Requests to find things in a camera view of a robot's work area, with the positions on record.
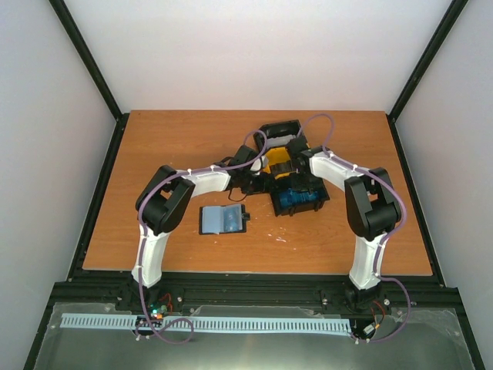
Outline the right black frame post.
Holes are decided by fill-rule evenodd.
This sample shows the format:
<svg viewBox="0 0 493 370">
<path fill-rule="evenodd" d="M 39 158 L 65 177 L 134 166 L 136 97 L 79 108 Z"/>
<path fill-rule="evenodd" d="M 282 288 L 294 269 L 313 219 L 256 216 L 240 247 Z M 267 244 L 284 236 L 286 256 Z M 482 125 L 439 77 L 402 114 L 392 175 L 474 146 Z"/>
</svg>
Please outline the right black frame post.
<svg viewBox="0 0 493 370">
<path fill-rule="evenodd" d="M 401 90 L 391 111 L 387 114 L 390 124 L 397 122 L 467 4 L 468 0 L 453 0 L 450 2 L 407 82 L 404 84 L 404 88 Z"/>
</svg>

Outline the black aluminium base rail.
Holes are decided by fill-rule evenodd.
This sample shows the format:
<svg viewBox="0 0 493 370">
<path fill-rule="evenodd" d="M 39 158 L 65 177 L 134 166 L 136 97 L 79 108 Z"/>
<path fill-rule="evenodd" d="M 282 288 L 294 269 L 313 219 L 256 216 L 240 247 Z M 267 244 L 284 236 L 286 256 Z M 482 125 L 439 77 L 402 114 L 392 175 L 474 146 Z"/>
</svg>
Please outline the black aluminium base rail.
<svg viewBox="0 0 493 370">
<path fill-rule="evenodd" d="M 170 302 L 173 312 L 189 315 L 203 305 L 299 307 L 326 315 L 368 315 L 380 304 L 386 312 L 411 306 L 453 308 L 464 313 L 458 289 L 445 287 L 436 277 L 401 277 L 379 284 L 370 294 L 357 293 L 345 276 L 272 274 L 165 273 L 162 280 L 139 296 L 128 273 L 90 273 L 71 277 L 52 289 L 49 304 L 110 303 L 120 311 L 141 312 L 140 303 Z"/>
</svg>

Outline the left black frame post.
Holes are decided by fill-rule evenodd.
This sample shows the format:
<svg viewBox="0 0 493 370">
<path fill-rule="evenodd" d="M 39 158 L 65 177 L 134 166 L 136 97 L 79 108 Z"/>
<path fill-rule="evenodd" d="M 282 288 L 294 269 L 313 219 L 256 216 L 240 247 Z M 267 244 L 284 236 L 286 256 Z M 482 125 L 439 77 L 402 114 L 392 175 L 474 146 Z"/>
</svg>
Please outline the left black frame post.
<svg viewBox="0 0 493 370">
<path fill-rule="evenodd" d="M 126 114 L 120 109 L 119 104 L 116 102 L 116 99 L 112 94 L 98 63 L 93 57 L 87 42 L 79 30 L 69 7 L 63 0 L 49 0 L 49 4 L 64 28 L 66 35 L 69 37 L 70 42 L 74 46 L 112 117 L 116 122 L 122 122 L 123 119 L 126 118 Z"/>
</svg>

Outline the green led circuit board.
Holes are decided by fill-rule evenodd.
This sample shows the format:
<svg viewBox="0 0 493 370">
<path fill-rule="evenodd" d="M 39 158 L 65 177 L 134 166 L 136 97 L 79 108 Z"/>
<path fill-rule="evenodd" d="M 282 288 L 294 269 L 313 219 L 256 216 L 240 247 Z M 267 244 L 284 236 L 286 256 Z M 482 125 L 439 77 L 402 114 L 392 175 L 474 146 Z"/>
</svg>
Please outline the green led circuit board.
<svg viewBox="0 0 493 370">
<path fill-rule="evenodd" d="M 158 301 L 149 306 L 149 315 L 153 319 L 163 319 L 173 313 L 173 303 Z"/>
</svg>

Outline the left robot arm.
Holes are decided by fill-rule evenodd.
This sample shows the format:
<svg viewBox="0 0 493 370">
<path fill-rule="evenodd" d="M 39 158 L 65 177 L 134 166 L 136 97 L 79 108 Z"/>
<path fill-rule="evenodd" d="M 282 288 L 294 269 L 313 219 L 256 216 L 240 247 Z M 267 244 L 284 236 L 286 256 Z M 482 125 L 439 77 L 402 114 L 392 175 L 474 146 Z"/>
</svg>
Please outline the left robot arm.
<svg viewBox="0 0 493 370">
<path fill-rule="evenodd" d="M 179 226 L 190 200 L 231 187 L 237 172 L 261 170 L 266 150 L 255 152 L 242 145 L 240 158 L 230 165 L 218 163 L 199 169 L 174 170 L 161 166 L 136 201 L 139 247 L 132 276 L 139 286 L 132 299 L 143 310 L 154 309 L 160 291 L 153 285 L 162 277 L 161 264 L 171 233 Z"/>
</svg>

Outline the black bin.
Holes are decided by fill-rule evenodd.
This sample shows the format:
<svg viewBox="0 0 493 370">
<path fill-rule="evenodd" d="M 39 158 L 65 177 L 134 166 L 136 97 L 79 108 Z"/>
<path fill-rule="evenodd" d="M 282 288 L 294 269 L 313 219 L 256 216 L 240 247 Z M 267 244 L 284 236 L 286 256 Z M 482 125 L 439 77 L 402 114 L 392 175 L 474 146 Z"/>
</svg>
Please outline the black bin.
<svg viewBox="0 0 493 370">
<path fill-rule="evenodd" d="M 330 196 L 321 178 L 292 174 L 272 183 L 270 199 L 274 214 L 279 217 L 306 211 L 317 212 Z"/>
<path fill-rule="evenodd" d="M 267 139 L 271 137 L 295 135 L 297 137 L 300 132 L 301 124 L 298 119 L 283 121 L 279 123 L 264 124 L 259 128 L 261 133 L 254 133 L 253 140 L 258 150 L 263 149 Z"/>
</svg>

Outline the blue cards stack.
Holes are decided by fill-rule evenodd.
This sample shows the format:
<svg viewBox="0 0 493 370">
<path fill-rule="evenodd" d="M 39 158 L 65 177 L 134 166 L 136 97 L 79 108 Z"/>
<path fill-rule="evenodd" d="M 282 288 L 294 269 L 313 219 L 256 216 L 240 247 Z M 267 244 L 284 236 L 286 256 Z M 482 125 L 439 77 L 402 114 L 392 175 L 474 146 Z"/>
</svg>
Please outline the blue cards stack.
<svg viewBox="0 0 493 370">
<path fill-rule="evenodd" d="M 299 204 L 314 203 L 319 200 L 317 192 L 285 190 L 279 194 L 280 205 L 282 207 L 294 207 Z"/>
</svg>

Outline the white cards stack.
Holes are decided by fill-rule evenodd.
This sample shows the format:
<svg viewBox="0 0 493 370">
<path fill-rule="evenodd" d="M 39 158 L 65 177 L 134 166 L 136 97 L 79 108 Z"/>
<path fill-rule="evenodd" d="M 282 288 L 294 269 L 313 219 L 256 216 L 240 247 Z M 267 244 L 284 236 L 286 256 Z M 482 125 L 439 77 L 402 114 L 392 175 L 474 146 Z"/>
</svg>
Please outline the white cards stack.
<svg viewBox="0 0 493 370">
<path fill-rule="evenodd" d="M 295 135 L 286 135 L 286 136 L 278 136 L 271 137 L 267 139 L 267 147 L 278 147 L 278 146 L 286 146 L 292 139 L 294 139 Z"/>
</svg>

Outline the blue VIP card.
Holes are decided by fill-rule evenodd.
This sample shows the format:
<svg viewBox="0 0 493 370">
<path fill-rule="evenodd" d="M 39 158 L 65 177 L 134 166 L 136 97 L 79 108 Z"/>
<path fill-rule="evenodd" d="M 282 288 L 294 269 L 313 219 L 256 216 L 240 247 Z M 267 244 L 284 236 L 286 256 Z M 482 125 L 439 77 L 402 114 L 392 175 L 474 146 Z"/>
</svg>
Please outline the blue VIP card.
<svg viewBox="0 0 493 370">
<path fill-rule="evenodd" d="M 226 207 L 223 212 L 223 226 L 227 232 L 236 232 L 241 226 L 241 211 L 239 207 Z"/>
</svg>

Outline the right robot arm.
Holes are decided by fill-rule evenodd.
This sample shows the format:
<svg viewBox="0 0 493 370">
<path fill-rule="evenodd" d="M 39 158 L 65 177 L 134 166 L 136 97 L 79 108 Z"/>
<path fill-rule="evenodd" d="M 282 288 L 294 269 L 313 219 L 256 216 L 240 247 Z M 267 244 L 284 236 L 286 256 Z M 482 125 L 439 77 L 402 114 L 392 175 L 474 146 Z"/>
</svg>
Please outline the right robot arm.
<svg viewBox="0 0 493 370">
<path fill-rule="evenodd" d="M 355 234 L 345 299 L 349 307 L 358 309 L 377 297 L 378 285 L 384 280 L 381 265 L 385 247 L 407 220 L 404 202 L 382 167 L 371 170 L 358 166 L 324 146 L 310 149 L 302 137 L 288 142 L 287 152 L 294 168 L 344 192 L 347 221 Z"/>
</svg>

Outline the black frame post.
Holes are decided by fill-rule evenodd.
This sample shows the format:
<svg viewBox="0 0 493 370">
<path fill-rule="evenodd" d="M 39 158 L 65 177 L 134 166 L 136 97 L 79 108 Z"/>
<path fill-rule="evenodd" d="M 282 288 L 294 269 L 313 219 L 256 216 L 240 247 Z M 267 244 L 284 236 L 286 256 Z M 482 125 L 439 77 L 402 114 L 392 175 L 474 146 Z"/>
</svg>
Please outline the black frame post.
<svg viewBox="0 0 493 370">
<path fill-rule="evenodd" d="M 123 119 L 126 118 L 126 114 L 120 109 L 119 104 L 116 102 L 116 99 L 112 94 L 98 63 L 93 57 L 87 42 L 79 30 L 69 7 L 63 0 L 49 0 L 49 4 L 64 28 L 66 35 L 69 37 L 70 42 L 74 46 L 112 117 L 116 122 L 122 122 Z"/>
<path fill-rule="evenodd" d="M 468 0 L 453 0 L 450 2 L 407 82 L 404 84 L 404 88 L 401 90 L 391 111 L 387 114 L 390 124 L 397 122 L 467 4 Z"/>
</svg>

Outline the yellow bin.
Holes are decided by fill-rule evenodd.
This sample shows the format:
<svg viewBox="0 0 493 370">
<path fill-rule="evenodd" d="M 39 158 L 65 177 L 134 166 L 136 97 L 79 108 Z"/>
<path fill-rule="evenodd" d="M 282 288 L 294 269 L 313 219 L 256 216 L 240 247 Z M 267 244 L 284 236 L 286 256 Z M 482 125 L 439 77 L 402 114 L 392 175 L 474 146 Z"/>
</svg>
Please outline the yellow bin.
<svg viewBox="0 0 493 370">
<path fill-rule="evenodd" d="M 282 162 L 286 162 L 286 161 L 292 162 L 292 160 L 290 158 L 290 154 L 288 153 L 287 148 L 285 146 L 278 146 L 278 147 L 269 148 L 266 151 L 265 156 L 269 160 L 268 165 L 263 169 L 263 172 L 266 172 L 266 173 L 270 173 L 270 165 L 273 165 L 276 163 L 282 163 Z M 273 176 L 274 180 L 279 180 L 281 178 L 283 178 L 283 177 L 274 177 Z"/>
</svg>

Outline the black leather card holder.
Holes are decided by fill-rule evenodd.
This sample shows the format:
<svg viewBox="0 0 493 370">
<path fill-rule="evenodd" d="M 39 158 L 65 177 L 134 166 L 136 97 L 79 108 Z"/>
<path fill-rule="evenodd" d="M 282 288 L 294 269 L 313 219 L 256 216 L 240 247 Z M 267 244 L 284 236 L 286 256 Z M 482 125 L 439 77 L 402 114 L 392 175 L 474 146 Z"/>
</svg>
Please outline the black leather card holder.
<svg viewBox="0 0 493 370">
<path fill-rule="evenodd" d="M 200 208 L 199 234 L 241 234 L 247 232 L 250 214 L 243 204 L 205 206 Z"/>
</svg>

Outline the black cards stack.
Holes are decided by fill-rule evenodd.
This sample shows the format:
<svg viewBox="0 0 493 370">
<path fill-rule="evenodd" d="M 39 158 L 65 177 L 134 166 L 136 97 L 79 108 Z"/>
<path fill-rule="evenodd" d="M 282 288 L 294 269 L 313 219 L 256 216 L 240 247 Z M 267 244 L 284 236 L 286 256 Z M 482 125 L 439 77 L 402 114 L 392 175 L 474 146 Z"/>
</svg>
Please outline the black cards stack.
<svg viewBox="0 0 493 370">
<path fill-rule="evenodd" d="M 292 163 L 290 161 L 270 165 L 270 173 L 274 177 L 288 176 L 294 171 L 295 170 L 293 169 Z"/>
</svg>

